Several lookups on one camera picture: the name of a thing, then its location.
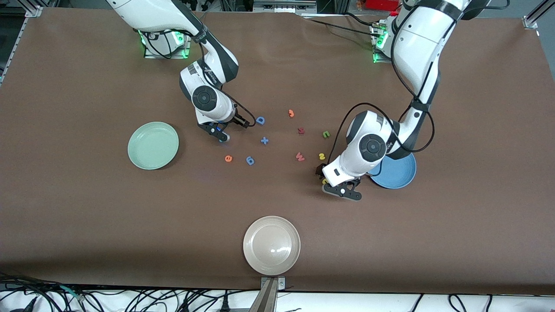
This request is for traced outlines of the blue plate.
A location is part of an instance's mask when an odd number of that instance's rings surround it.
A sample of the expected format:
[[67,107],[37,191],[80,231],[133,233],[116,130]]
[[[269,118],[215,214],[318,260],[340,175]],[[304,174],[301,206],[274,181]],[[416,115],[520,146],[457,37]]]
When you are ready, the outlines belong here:
[[402,159],[392,159],[386,155],[380,164],[368,171],[373,182],[386,189],[400,189],[412,182],[417,172],[414,154]]

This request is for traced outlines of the beige plate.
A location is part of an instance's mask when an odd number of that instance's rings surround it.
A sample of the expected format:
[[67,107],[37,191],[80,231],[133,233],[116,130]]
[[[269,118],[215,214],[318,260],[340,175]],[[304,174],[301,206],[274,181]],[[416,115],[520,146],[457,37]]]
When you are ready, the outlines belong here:
[[247,263],[266,276],[283,275],[297,262],[300,236],[294,225],[279,216],[266,216],[248,227],[242,250]]

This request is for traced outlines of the pale green plate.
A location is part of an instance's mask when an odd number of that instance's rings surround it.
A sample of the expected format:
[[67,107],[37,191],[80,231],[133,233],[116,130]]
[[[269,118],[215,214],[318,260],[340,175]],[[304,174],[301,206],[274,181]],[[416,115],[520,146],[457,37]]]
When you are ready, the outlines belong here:
[[179,150],[177,131],[168,123],[150,122],[137,128],[127,144],[127,156],[137,168],[161,169]]

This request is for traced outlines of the red box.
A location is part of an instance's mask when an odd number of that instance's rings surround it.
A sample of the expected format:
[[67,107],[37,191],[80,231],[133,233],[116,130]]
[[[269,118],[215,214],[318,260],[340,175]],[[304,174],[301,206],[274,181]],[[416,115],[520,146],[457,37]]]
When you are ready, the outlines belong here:
[[400,0],[365,0],[365,8],[376,11],[395,11]]

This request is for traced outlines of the brown table cover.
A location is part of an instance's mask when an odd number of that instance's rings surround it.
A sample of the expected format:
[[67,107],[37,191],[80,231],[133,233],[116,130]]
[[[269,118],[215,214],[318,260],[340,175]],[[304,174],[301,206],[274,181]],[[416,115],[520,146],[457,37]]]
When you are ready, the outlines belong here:
[[[228,126],[227,144],[198,128],[179,88],[198,47],[186,60],[145,59],[112,10],[46,8],[29,20],[0,87],[0,271],[258,289],[243,237],[277,215],[300,234],[285,273],[295,291],[555,294],[555,81],[520,19],[456,26],[415,179],[388,190],[364,178],[359,202],[322,192],[315,168],[334,140],[322,133],[363,101],[397,119],[411,97],[391,66],[372,62],[361,34],[291,13],[204,23],[238,59],[224,90],[266,119]],[[127,156],[150,122],[179,136],[156,170]]]

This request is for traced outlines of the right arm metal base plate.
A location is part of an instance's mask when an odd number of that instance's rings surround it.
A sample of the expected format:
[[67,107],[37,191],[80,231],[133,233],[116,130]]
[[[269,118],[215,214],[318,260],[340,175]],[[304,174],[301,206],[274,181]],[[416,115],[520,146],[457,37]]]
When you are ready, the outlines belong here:
[[184,30],[162,23],[136,30],[144,46],[147,59],[187,59],[192,40]]

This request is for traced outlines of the silver frame rail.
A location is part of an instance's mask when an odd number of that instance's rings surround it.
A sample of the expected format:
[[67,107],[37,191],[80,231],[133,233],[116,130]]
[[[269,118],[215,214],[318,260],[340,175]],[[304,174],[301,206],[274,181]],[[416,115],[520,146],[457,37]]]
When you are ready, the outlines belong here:
[[252,11],[256,13],[316,14],[316,0],[253,0]]

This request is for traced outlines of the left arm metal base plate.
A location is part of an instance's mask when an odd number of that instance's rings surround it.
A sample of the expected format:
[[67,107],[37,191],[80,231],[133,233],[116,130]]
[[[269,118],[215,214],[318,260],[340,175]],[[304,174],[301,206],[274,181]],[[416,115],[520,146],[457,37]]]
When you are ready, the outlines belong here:
[[374,63],[391,63],[391,36],[385,19],[373,22],[369,26],[372,35],[372,53]]

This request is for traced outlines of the aluminium frame post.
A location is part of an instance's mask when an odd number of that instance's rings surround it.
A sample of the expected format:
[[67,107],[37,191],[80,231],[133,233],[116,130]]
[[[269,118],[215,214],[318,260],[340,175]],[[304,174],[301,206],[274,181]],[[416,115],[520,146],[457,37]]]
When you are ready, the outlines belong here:
[[42,10],[35,0],[0,0],[0,86],[29,19],[40,16]]
[[522,23],[525,29],[537,29],[538,21],[543,17],[551,8],[555,6],[555,0],[541,0],[541,2],[531,10],[527,15],[522,18]]

